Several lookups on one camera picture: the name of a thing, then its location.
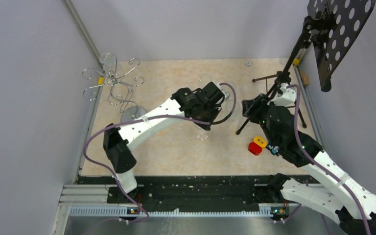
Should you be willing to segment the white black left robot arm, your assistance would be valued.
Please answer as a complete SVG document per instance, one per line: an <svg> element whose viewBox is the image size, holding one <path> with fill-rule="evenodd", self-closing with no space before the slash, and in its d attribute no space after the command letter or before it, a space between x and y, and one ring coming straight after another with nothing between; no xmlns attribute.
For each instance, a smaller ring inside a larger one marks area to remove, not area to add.
<svg viewBox="0 0 376 235"><path fill-rule="evenodd" d="M134 168L137 163L132 152L141 143L165 128L181 121L193 120L201 129L210 131L218 124L217 116L229 93L221 85L209 82L205 87L180 88L164 103L140 118L122 122L120 126L109 125L104 133L103 149L114 168L113 177L121 187L119 197L132 202L137 197L137 181Z"/></svg>

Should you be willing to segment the black perforated stand plate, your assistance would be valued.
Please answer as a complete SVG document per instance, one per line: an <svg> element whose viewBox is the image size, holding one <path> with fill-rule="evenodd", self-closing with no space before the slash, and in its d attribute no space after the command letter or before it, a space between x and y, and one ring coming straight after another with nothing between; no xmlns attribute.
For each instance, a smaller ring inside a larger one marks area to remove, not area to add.
<svg viewBox="0 0 376 235"><path fill-rule="evenodd" d="M331 77L369 19L375 0L310 0L307 13L315 21L311 30L320 88L329 92Z"/></svg>

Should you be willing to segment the black tripod stand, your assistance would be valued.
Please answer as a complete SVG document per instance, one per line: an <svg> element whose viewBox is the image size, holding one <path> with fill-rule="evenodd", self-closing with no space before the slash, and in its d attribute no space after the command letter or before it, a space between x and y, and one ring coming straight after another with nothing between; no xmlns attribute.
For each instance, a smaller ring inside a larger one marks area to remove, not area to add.
<svg viewBox="0 0 376 235"><path fill-rule="evenodd" d="M331 90L331 74L335 65L329 62L329 57L327 56L327 36L326 33L332 32L336 29L335 15L333 13L327 12L316 12L316 16L313 18L307 16L304 19L302 32L294 45L294 48L283 68L282 71L276 72L274 75L269 75L261 78L255 78L252 81L257 82L261 80L267 80L269 78L275 78L274 84L266 93L269 98L274 98L275 95L280 94L281 84L291 84L289 69L292 67L293 61L297 58L298 52L301 49L309 48L310 45L314 45L321 52L324 57L325 62L322 62L320 58L317 59L318 72L320 78L325 78L326 82L324 87L327 91Z"/></svg>

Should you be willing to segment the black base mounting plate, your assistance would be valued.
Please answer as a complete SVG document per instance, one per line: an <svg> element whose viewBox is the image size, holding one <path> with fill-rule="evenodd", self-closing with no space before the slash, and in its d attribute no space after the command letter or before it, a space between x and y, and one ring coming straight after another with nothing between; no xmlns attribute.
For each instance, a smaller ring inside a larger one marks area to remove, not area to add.
<svg viewBox="0 0 376 235"><path fill-rule="evenodd" d="M113 178L80 176L78 185L103 185L107 203L131 206L127 214L144 208L155 212L257 212L263 204L277 204L280 213L291 201L281 200L267 187L269 176L137 176L137 188L123 195Z"/></svg>

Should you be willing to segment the cut pattern stemmed glass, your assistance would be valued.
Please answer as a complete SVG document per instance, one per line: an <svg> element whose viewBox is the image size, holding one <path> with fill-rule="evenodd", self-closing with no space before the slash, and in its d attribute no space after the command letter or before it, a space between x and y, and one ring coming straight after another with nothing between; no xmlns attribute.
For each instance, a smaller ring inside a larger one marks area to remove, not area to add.
<svg viewBox="0 0 376 235"><path fill-rule="evenodd" d="M235 83L233 81L224 81L224 83L228 83L228 85L222 85L223 92L226 95L225 101L223 102L223 109L229 113L234 113L234 106L236 105L235 93L231 89L235 89Z"/></svg>

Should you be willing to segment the clear plain wine glass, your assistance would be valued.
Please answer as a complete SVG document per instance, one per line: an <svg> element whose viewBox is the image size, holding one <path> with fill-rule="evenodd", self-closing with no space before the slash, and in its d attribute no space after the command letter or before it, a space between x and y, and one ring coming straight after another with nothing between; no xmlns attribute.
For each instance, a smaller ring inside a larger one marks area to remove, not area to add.
<svg viewBox="0 0 376 235"><path fill-rule="evenodd" d="M209 73L204 73L199 77L199 83L201 87L206 86L208 83L212 82L212 76Z"/></svg>

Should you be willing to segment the red toy block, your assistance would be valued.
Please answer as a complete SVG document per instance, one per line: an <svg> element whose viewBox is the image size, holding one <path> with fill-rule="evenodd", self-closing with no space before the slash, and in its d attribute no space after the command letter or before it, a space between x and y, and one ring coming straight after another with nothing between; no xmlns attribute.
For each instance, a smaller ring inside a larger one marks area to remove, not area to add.
<svg viewBox="0 0 376 235"><path fill-rule="evenodd" d="M256 144L255 142L250 142L247 147L248 151L255 156L258 156L262 153L263 149L261 146Z"/></svg>

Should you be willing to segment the chrome wine glass rack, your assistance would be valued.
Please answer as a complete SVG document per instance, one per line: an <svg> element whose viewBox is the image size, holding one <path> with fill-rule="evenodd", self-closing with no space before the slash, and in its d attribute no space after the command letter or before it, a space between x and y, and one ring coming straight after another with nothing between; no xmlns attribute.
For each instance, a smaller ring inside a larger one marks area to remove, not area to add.
<svg viewBox="0 0 376 235"><path fill-rule="evenodd" d="M129 69L124 70L117 58L117 70L115 74L104 74L101 70L95 68L86 68L82 71L81 77L85 80L96 80L96 84L86 88L82 95L88 101L98 99L98 93L104 88L107 89L107 102L119 108L120 121L128 122L136 120L147 114L147 110L133 100L134 88L145 83L145 78L140 75L133 77L131 73L139 67L141 61L139 58L132 58L128 61Z"/></svg>

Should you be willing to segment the aluminium corner frame post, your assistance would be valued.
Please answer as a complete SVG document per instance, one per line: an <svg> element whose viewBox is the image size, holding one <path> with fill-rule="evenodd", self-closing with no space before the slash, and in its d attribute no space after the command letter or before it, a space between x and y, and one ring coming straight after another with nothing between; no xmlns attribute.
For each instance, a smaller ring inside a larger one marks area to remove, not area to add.
<svg viewBox="0 0 376 235"><path fill-rule="evenodd" d="M71 0L61 0L61 2L64 5L64 7L66 8L68 14L70 15L70 18L71 18L73 24L77 28L81 38L83 39L84 43L86 44L86 47L90 51L92 57L97 62L98 66L102 67L102 64L99 60L99 57L101 56L101 54L98 51L98 49L96 48L96 45L95 45L93 39L91 38L84 22L82 21L80 15L78 13L78 11L76 10L73 2Z"/></svg>

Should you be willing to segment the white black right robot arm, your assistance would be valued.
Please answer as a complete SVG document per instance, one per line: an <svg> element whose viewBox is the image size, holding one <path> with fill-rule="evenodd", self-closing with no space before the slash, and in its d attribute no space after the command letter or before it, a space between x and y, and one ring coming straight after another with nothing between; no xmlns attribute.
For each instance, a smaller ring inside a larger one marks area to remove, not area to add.
<svg viewBox="0 0 376 235"><path fill-rule="evenodd" d="M317 180L327 192L298 183L291 177L276 174L268 187L274 202L289 200L328 217L348 235L376 235L376 194L362 187L332 160L326 150L297 127L297 114L287 106L300 102L293 92L275 98L259 94L242 101L242 114L260 125L275 154L302 169Z"/></svg>

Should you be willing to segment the blue toy robot block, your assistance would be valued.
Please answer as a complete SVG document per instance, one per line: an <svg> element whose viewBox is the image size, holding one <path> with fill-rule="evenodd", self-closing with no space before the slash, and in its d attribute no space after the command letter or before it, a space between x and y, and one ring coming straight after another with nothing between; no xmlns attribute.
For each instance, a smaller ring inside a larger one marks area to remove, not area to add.
<svg viewBox="0 0 376 235"><path fill-rule="evenodd" d="M272 155L276 155L276 156L279 155L279 147L278 146L267 145L266 149L269 150Z"/></svg>

